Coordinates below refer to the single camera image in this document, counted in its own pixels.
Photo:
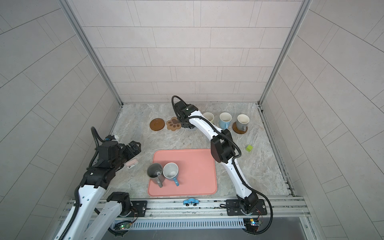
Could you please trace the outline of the white mug green handle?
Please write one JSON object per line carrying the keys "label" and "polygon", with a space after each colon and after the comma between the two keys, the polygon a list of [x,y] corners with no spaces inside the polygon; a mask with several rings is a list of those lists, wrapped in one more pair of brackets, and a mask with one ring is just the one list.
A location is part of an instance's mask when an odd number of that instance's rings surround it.
{"label": "white mug green handle", "polygon": [[203,113],[203,116],[210,122],[210,123],[214,123],[214,119],[215,119],[215,116],[214,114],[210,113],[210,112],[205,112]]}

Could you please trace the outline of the brown wooden round coaster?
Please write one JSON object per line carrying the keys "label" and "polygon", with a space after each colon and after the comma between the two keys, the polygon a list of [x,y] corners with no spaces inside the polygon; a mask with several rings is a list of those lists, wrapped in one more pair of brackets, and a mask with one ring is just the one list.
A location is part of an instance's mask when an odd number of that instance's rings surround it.
{"label": "brown wooden round coaster", "polygon": [[165,124],[165,121],[163,119],[156,118],[150,122],[150,129],[152,131],[160,131],[165,127],[165,125],[166,124]]}
{"label": "brown wooden round coaster", "polygon": [[239,135],[243,135],[245,134],[247,131],[248,131],[248,126],[246,126],[245,130],[239,130],[237,128],[237,122],[234,122],[233,125],[232,125],[232,128],[233,128],[233,131]]}

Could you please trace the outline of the white mug blue handle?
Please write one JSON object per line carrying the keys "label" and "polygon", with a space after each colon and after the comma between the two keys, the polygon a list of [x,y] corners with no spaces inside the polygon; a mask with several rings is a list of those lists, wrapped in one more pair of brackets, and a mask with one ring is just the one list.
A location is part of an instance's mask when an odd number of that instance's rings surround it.
{"label": "white mug blue handle", "polygon": [[232,121],[232,115],[227,112],[224,112],[220,114],[219,118],[220,118],[219,120],[220,128],[223,130],[228,129]]}

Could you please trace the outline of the grey mug blue handle front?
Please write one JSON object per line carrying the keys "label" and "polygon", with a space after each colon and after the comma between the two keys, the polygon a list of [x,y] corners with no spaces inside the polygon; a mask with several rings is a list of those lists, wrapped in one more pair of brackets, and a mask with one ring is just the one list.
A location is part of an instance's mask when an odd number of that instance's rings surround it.
{"label": "grey mug blue handle front", "polygon": [[166,179],[173,181],[178,187],[180,184],[178,182],[179,167],[176,163],[168,163],[163,168],[163,175]]}

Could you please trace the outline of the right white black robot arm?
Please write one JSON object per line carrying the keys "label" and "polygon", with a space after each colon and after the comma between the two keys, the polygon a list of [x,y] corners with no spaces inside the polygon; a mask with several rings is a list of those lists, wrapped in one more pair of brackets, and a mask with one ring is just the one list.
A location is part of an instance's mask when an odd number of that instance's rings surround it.
{"label": "right white black robot arm", "polygon": [[266,232],[273,222],[274,214],[272,204],[266,195],[253,189],[246,181],[237,162],[237,158],[242,156],[242,152],[236,143],[234,143],[231,132],[213,125],[203,116],[196,106],[187,104],[179,96],[172,96],[171,103],[175,115],[183,128],[197,128],[210,140],[211,155],[216,162],[225,167],[230,176],[236,189],[240,210],[246,215],[257,213],[258,216],[261,216],[263,214],[263,206],[259,196],[262,196],[267,201],[270,208],[270,218],[266,227],[259,230],[259,228],[255,226],[256,222],[250,220],[250,223],[244,229],[246,233],[252,235],[260,235]]}

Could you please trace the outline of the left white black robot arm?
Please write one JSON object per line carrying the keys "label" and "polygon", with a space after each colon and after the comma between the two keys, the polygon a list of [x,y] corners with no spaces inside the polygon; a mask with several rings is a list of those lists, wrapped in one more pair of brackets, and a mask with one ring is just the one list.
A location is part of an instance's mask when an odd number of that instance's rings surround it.
{"label": "left white black robot arm", "polygon": [[124,145],[110,140],[98,146],[98,160],[76,187],[75,203],[55,237],[57,240],[99,240],[118,216],[138,216],[129,193],[113,192],[97,218],[89,222],[117,171],[140,152],[141,143],[135,141]]}

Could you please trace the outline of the pink small object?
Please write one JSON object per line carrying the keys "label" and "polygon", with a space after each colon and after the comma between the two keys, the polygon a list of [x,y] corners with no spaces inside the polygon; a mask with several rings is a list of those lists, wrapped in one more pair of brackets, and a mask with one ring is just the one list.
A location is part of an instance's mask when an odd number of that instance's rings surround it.
{"label": "pink small object", "polygon": [[137,164],[138,164],[138,160],[137,159],[132,159],[132,160],[129,160],[128,162],[126,162],[125,166],[128,169],[131,169],[131,168],[135,167]]}

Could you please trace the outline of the dark grey mug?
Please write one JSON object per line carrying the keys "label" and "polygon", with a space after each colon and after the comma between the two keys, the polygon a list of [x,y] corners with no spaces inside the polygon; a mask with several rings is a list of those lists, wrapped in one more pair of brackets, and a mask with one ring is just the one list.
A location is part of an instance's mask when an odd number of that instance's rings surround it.
{"label": "dark grey mug", "polygon": [[147,169],[148,177],[160,188],[163,187],[165,176],[163,175],[163,167],[159,163],[151,164]]}

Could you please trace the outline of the pink rectangular tray mat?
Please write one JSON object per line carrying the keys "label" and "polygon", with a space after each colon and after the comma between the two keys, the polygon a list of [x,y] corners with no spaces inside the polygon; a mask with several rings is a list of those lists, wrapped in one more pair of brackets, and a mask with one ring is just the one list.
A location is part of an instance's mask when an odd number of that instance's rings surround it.
{"label": "pink rectangular tray mat", "polygon": [[175,163],[179,167],[176,186],[173,180],[165,179],[163,187],[150,180],[148,194],[151,197],[179,197],[213,195],[217,192],[215,160],[209,149],[160,150],[155,152],[153,163],[164,167]]}

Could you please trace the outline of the left circuit board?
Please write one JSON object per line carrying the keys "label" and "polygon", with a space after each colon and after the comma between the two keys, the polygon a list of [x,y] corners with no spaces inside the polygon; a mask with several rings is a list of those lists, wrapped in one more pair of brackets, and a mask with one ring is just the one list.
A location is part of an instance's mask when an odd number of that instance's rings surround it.
{"label": "left circuit board", "polygon": [[116,231],[127,231],[131,227],[131,221],[123,221],[120,223],[117,223],[114,226],[114,230]]}

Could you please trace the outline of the circuit board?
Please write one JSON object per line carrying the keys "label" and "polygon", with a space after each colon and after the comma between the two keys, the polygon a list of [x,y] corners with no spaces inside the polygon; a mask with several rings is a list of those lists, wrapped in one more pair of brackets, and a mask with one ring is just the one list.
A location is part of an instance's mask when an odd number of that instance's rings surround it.
{"label": "circuit board", "polygon": [[131,227],[131,221],[123,221],[120,223],[117,223],[114,226],[114,230],[116,231],[127,231]]}
{"label": "circuit board", "polygon": [[258,219],[243,219],[245,230],[251,233],[256,233],[261,226]]}

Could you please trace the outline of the green small object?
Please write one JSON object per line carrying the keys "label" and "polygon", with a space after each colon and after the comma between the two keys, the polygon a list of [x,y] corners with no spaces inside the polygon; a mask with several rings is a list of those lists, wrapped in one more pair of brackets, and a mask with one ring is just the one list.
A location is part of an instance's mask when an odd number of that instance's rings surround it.
{"label": "green small object", "polygon": [[252,149],[253,149],[253,146],[251,146],[251,145],[248,145],[248,146],[246,147],[246,151],[247,151],[247,152],[251,152]]}

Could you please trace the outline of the small blue toy car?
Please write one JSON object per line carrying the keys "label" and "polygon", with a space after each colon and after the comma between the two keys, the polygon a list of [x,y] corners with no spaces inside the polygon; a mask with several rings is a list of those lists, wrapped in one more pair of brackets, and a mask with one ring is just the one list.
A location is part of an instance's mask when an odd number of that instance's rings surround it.
{"label": "small blue toy car", "polygon": [[194,206],[195,207],[199,203],[200,203],[200,201],[197,199],[194,199],[194,198],[189,198],[189,199],[183,201],[183,205],[185,205],[186,207],[188,207],[188,206]]}

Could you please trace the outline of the right circuit board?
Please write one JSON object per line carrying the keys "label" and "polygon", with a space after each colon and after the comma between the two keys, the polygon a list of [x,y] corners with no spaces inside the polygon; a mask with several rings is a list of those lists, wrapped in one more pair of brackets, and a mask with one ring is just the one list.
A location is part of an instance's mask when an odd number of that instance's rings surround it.
{"label": "right circuit board", "polygon": [[245,230],[251,233],[256,233],[261,226],[258,219],[243,219]]}

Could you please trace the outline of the aluminium mounting rail frame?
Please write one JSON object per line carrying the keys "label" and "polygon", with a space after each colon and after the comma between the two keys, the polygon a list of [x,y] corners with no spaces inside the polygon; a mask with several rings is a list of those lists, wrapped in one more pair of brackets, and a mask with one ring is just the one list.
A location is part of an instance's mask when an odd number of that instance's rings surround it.
{"label": "aluminium mounting rail frame", "polygon": [[[238,215],[232,215],[233,210],[221,208],[227,200],[234,198],[198,198],[199,203],[186,206],[184,198],[157,198],[157,199],[132,199],[136,210],[140,213],[139,220],[161,220],[161,219],[220,219],[220,218],[254,218],[260,217],[264,223],[270,216],[269,204],[260,207],[252,215],[244,215],[238,210]],[[292,196],[269,196],[272,204],[274,217],[309,217],[310,210],[302,197]]]}

